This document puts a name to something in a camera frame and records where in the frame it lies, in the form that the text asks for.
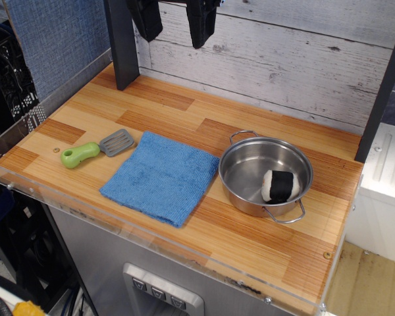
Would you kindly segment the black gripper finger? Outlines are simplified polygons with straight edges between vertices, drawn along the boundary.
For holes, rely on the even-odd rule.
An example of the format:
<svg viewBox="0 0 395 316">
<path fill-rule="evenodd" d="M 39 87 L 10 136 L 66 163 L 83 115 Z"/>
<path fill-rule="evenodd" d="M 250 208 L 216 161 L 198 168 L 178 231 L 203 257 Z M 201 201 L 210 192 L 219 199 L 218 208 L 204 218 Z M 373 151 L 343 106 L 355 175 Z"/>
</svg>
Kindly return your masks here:
<svg viewBox="0 0 395 316">
<path fill-rule="evenodd" d="M 163 30 L 158 1 L 127 0 L 126 4 L 141 37 L 153 41 Z"/>
<path fill-rule="evenodd" d="M 217 1 L 186 1 L 192 45 L 202 47 L 215 31 Z"/>
</svg>

